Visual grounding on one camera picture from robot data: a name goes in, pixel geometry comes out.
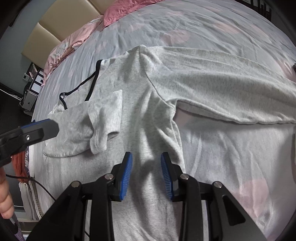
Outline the person's left hand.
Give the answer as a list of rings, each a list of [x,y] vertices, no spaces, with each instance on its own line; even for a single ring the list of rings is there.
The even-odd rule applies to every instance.
[[[9,183],[3,167],[0,168],[0,213],[4,219],[12,218],[14,214],[13,199],[10,194]]]

